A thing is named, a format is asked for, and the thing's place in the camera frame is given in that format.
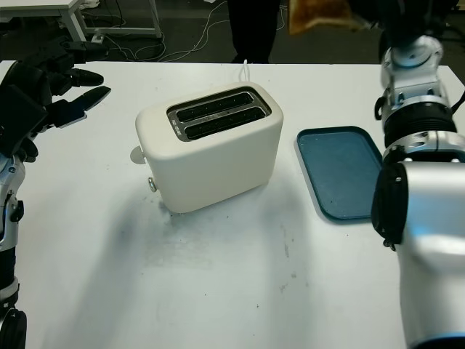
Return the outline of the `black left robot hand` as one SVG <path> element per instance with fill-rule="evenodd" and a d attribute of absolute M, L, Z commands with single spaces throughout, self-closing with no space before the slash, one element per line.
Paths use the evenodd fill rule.
<path fill-rule="evenodd" d="M 107 56 L 102 44 L 60 37 L 15 61 L 1 80 L 1 155 L 33 162 L 38 134 L 84 120 L 111 89 L 79 65 Z"/>

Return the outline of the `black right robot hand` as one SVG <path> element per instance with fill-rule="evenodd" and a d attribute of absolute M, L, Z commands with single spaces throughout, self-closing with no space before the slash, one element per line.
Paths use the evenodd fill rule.
<path fill-rule="evenodd" d="M 423 35 L 435 35 L 457 1 L 350 1 L 352 12 L 377 24 L 391 47 L 406 47 Z"/>

